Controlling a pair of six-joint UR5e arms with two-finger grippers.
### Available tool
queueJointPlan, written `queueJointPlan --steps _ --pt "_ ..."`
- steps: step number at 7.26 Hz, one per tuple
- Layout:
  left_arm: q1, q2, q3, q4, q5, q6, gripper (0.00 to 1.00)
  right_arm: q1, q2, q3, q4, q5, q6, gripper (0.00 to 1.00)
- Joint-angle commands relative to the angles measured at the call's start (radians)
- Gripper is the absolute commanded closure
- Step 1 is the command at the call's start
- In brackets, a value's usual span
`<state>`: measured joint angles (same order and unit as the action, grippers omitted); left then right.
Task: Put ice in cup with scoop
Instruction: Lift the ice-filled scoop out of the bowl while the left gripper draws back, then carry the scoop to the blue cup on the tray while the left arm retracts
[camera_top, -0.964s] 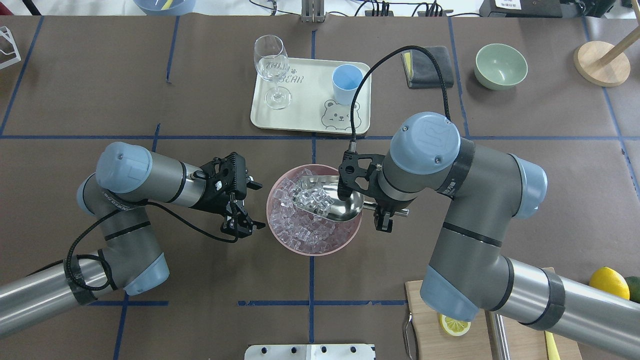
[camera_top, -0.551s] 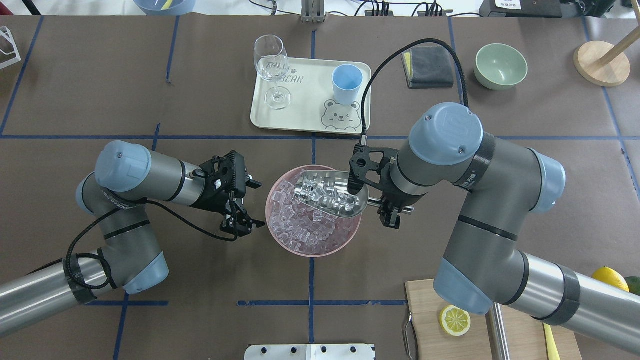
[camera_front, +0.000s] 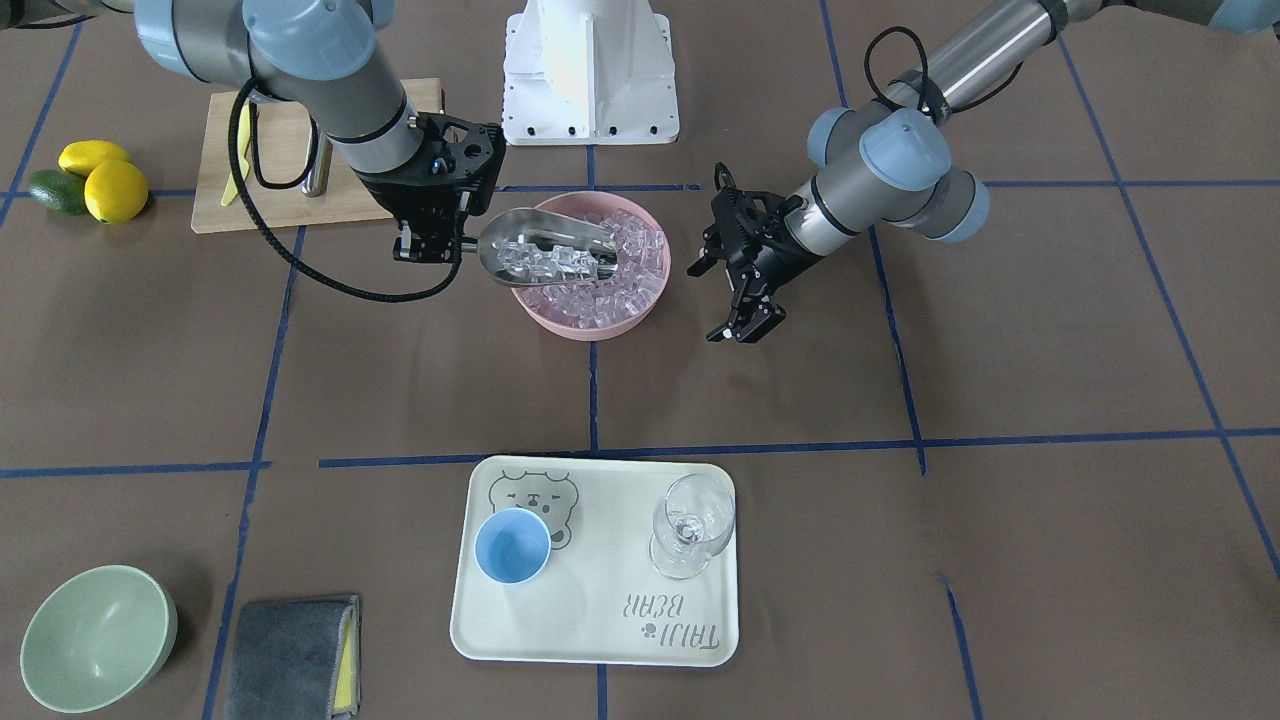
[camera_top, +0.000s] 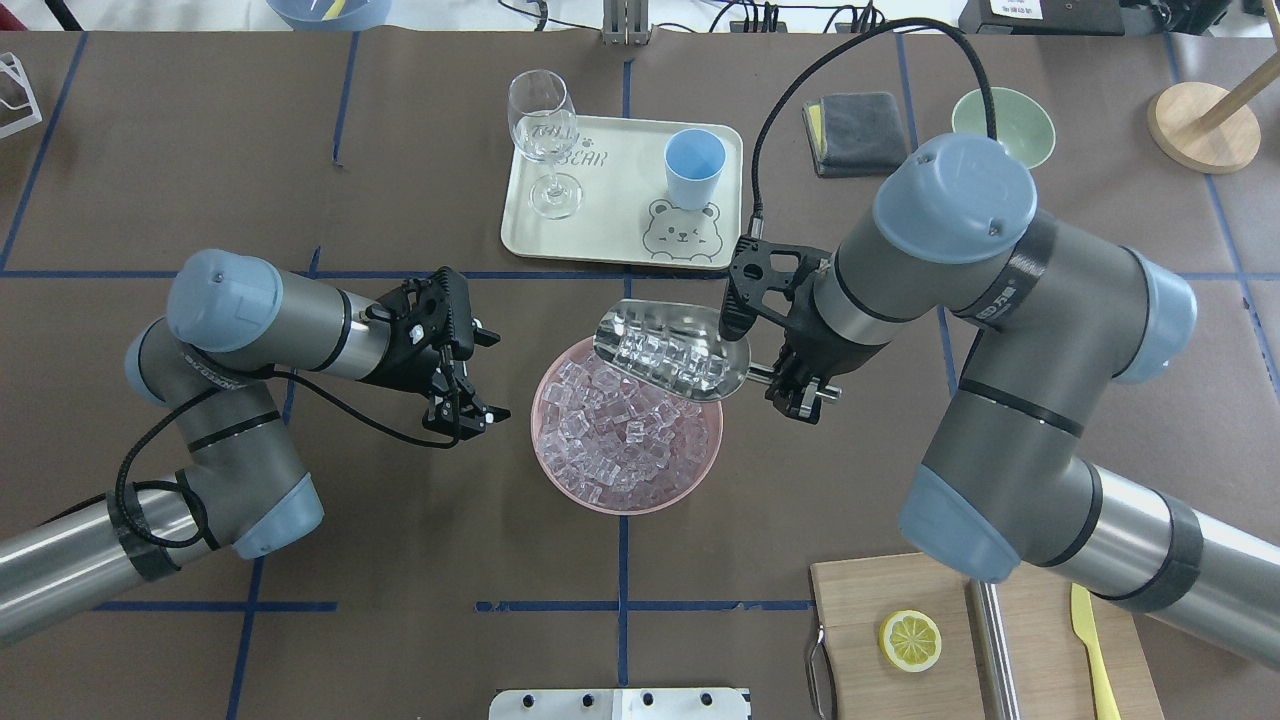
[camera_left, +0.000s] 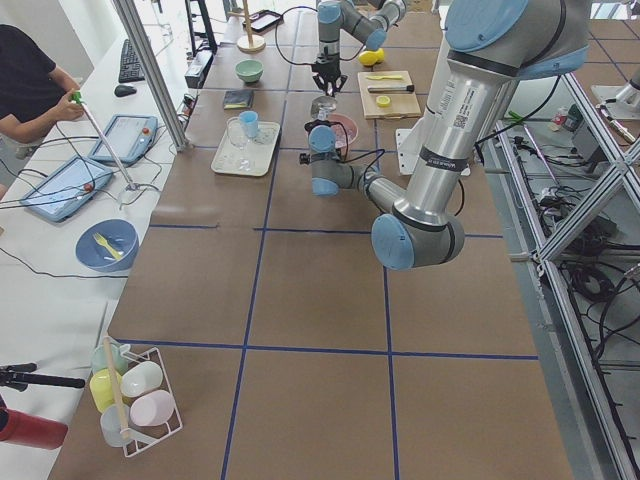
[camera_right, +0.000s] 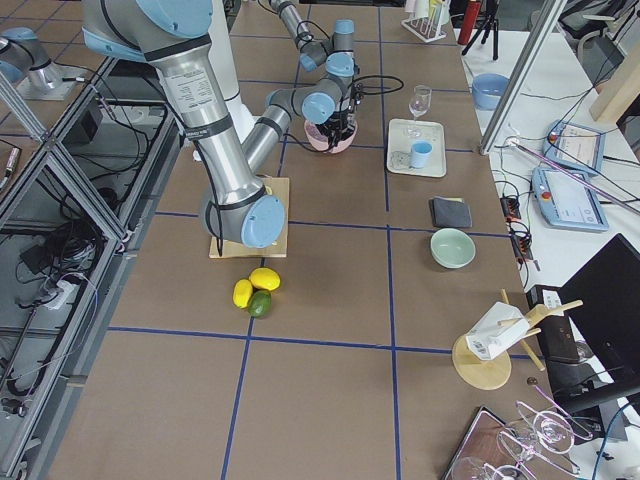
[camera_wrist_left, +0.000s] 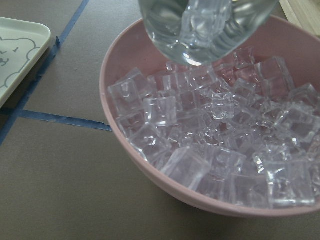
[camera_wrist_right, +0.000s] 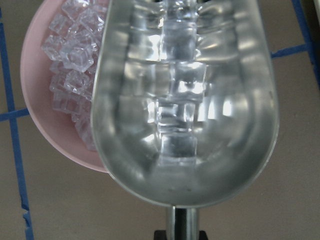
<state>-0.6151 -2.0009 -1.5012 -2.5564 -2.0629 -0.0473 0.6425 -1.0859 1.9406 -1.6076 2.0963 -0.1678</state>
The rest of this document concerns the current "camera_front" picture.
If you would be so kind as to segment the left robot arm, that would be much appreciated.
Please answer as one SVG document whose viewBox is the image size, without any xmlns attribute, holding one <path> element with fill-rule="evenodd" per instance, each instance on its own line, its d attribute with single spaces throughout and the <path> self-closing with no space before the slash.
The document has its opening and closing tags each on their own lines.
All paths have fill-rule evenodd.
<svg viewBox="0 0 1280 720">
<path fill-rule="evenodd" d="M 806 138 L 815 174 L 791 193 L 750 191 L 714 167 L 712 223 L 691 277 L 722 268 L 727 318 L 707 340 L 755 343 L 786 316 L 776 295 L 878 223 L 963 242 L 989 215 L 989 191 L 956 168 L 942 127 L 1004 90 L 1021 64 L 1102 1 L 995 1 L 859 109 L 822 113 Z"/>
</svg>

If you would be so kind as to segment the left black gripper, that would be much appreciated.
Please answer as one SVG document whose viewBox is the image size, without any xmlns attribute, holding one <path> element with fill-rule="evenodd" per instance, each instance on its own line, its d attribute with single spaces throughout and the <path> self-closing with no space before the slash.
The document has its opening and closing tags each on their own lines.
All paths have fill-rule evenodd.
<svg viewBox="0 0 1280 720">
<path fill-rule="evenodd" d="M 786 310 L 773 290 L 809 269 L 809 251 L 786 225 L 786 218 L 804 208 L 797 195 L 749 191 L 739 187 L 727 165 L 714 165 L 713 223 L 701 233 L 698 259 L 685 270 L 703 277 L 719 265 L 730 272 L 758 272 L 764 281 L 733 286 L 727 319 L 707 333 L 708 342 L 732 340 L 754 345 L 786 320 Z"/>
</svg>

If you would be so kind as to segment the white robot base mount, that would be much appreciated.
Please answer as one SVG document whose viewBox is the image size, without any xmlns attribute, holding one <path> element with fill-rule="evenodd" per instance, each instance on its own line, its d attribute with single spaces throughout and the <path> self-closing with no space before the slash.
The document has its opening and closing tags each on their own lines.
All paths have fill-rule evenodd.
<svg viewBox="0 0 1280 720">
<path fill-rule="evenodd" d="M 649 1 L 527 1 L 507 18 L 504 40 L 507 143 L 678 140 L 671 23 Z"/>
</svg>

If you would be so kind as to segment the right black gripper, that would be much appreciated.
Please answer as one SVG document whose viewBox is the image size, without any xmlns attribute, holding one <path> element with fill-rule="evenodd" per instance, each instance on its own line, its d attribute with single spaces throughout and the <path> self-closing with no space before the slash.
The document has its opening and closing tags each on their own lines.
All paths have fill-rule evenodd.
<svg viewBox="0 0 1280 720">
<path fill-rule="evenodd" d="M 396 261 L 424 263 L 422 241 L 444 241 L 443 263 L 461 263 L 477 251 L 466 224 L 489 209 L 504 156 L 499 124 L 403 111 L 387 132 L 352 146 L 352 169 L 397 220 Z"/>
</svg>

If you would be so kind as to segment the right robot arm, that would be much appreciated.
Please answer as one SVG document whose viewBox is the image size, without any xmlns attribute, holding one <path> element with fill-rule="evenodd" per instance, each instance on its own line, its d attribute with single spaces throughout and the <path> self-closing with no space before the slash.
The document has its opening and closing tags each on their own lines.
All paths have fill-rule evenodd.
<svg viewBox="0 0 1280 720">
<path fill-rule="evenodd" d="M 451 263 L 490 204 L 500 127 L 420 109 L 378 42 L 393 1 L 5 1 L 3 27 L 128 14 L 148 55 L 182 76 L 306 109 L 399 234 L 393 255 Z"/>
</svg>

